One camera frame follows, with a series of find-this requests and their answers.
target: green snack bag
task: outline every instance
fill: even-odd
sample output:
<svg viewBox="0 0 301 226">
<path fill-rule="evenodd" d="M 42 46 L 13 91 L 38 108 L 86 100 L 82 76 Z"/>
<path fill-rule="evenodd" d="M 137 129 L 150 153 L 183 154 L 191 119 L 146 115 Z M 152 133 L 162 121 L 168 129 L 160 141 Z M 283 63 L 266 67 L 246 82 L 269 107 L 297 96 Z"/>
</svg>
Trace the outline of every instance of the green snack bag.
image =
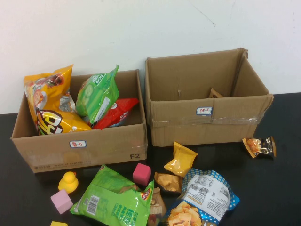
<svg viewBox="0 0 301 226">
<path fill-rule="evenodd" d="M 144 192 L 132 181 L 102 165 L 70 212 L 110 226 L 144 226 L 151 210 L 154 181 Z"/>
<path fill-rule="evenodd" d="M 82 117 L 88 116 L 91 124 L 100 120 L 119 96 L 114 80 L 118 68 L 116 65 L 110 73 L 92 75 L 79 90 L 76 111 Z"/>
</svg>

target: pink foam cube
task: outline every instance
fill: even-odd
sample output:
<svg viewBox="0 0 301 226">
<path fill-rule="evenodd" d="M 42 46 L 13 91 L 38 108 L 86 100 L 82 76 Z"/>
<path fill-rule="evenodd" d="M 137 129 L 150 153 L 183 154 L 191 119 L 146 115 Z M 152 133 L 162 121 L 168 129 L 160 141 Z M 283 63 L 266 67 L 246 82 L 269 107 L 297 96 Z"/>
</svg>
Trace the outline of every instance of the pink foam cube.
<svg viewBox="0 0 301 226">
<path fill-rule="evenodd" d="M 138 163 L 133 173 L 133 180 L 135 183 L 147 186 L 151 177 L 151 168 L 149 166 Z"/>
<path fill-rule="evenodd" d="M 59 191 L 50 198 L 60 214 L 66 212 L 73 206 L 73 203 L 65 190 Z"/>
</svg>

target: open cardboard box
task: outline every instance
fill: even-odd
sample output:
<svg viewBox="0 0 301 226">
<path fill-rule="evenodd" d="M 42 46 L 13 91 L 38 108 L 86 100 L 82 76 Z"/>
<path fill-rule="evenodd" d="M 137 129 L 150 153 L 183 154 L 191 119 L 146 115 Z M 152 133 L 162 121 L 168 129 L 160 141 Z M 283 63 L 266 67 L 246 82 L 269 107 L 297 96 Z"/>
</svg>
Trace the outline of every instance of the open cardboard box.
<svg viewBox="0 0 301 226">
<path fill-rule="evenodd" d="M 225 143 L 253 137 L 273 101 L 247 50 L 148 58 L 146 114 L 154 146 Z M 208 98 L 211 88 L 224 98 Z"/>
<path fill-rule="evenodd" d="M 73 100 L 77 99 L 81 84 L 90 76 L 72 76 L 70 94 Z M 132 109 L 124 126 L 103 130 L 38 136 L 23 95 L 12 140 L 33 172 L 146 159 L 146 120 L 139 72 L 118 72 L 115 82 L 119 98 L 136 97 L 140 102 Z"/>
</svg>

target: snack bag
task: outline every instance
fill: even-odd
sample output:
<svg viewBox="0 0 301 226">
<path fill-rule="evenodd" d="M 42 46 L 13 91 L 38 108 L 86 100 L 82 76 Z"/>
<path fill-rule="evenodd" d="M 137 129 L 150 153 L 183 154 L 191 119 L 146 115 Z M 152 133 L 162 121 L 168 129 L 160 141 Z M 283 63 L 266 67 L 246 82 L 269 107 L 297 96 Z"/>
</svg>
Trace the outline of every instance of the snack bag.
<svg viewBox="0 0 301 226">
<path fill-rule="evenodd" d="M 183 178 L 165 173 L 155 173 L 155 181 L 165 190 L 181 193 Z"/>
<path fill-rule="evenodd" d="M 82 117 L 88 116 L 91 124 L 100 120 L 119 96 L 114 80 L 118 68 L 117 65 L 110 73 L 92 75 L 79 90 L 76 111 Z"/>
<path fill-rule="evenodd" d="M 184 177 L 191 169 L 193 161 L 198 154 L 194 151 L 174 142 L 174 159 L 164 166 L 166 170 L 175 175 Z"/>
<path fill-rule="evenodd" d="M 74 111 L 69 93 L 72 67 L 24 78 L 29 110 L 39 135 L 91 129 Z"/>
<path fill-rule="evenodd" d="M 116 100 L 108 113 L 96 122 L 95 125 L 91 125 L 93 129 L 104 129 L 108 127 L 121 126 L 128 116 L 129 111 L 137 104 L 139 100 L 137 98 L 122 98 Z"/>
<path fill-rule="evenodd" d="M 151 209 L 154 181 L 144 192 L 130 180 L 102 165 L 70 212 L 110 226 L 144 226 Z"/>
<path fill-rule="evenodd" d="M 215 91 L 214 88 L 211 88 L 209 98 L 222 98 L 222 97 L 223 96 L 219 92 Z"/>
<path fill-rule="evenodd" d="M 252 158 L 257 157 L 260 154 L 276 157 L 276 145 L 275 145 L 274 138 L 272 136 L 266 139 L 244 138 L 243 142 L 247 151 L 252 156 Z"/>
<path fill-rule="evenodd" d="M 160 188 L 156 187 L 152 194 L 150 215 L 147 220 L 147 226 L 157 226 L 165 213 L 166 207 L 160 195 Z"/>
<path fill-rule="evenodd" d="M 192 168 L 183 180 L 180 199 L 162 222 L 166 226 L 217 226 L 225 212 L 238 203 L 239 198 L 220 174 Z"/>
</svg>

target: rubber duck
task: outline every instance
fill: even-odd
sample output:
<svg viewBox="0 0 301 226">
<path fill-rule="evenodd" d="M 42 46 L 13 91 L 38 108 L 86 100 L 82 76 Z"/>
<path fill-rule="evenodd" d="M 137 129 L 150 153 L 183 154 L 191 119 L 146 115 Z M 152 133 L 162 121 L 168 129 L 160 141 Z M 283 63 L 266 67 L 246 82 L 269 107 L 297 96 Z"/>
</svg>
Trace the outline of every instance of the rubber duck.
<svg viewBox="0 0 301 226">
<path fill-rule="evenodd" d="M 67 194 L 74 192 L 79 185 L 79 180 L 75 176 L 75 172 L 66 172 L 58 184 L 58 190 L 65 190 Z"/>
</svg>

